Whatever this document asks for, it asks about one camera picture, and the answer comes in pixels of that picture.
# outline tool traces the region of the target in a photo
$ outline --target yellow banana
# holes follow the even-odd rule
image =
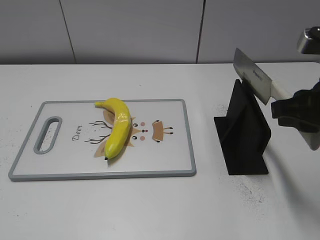
[[[112,133],[104,146],[105,160],[112,159],[121,152],[128,138],[131,128],[130,112],[127,105],[118,98],[109,98],[94,104],[114,113]]]

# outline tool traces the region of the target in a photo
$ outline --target white cutting board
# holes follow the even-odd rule
[[[132,133],[121,155],[111,160],[104,159],[103,146],[108,140],[104,136],[112,132],[113,115],[104,108],[95,107],[94,102],[44,102],[11,167],[10,179],[76,180],[196,174],[182,99],[125,101],[132,117]],[[60,128],[52,149],[39,154],[41,152],[35,149],[37,139],[45,122],[52,117],[60,118]]]

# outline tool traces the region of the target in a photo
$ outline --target cutting board handle hole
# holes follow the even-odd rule
[[[61,124],[59,116],[52,116],[44,122],[33,148],[36,154],[46,154],[54,147]]]

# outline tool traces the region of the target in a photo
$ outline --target white table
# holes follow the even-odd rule
[[[263,63],[289,92],[319,80],[318,63]],[[232,64],[0,66],[0,236],[5,240],[301,240],[320,236],[320,150],[278,126],[269,175],[229,176],[214,116],[224,116]],[[193,177],[11,182],[8,171],[44,101],[184,99]]]

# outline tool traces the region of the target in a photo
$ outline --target black knife stand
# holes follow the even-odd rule
[[[229,175],[269,173],[262,154],[271,130],[245,80],[235,80],[227,114],[214,122]]]

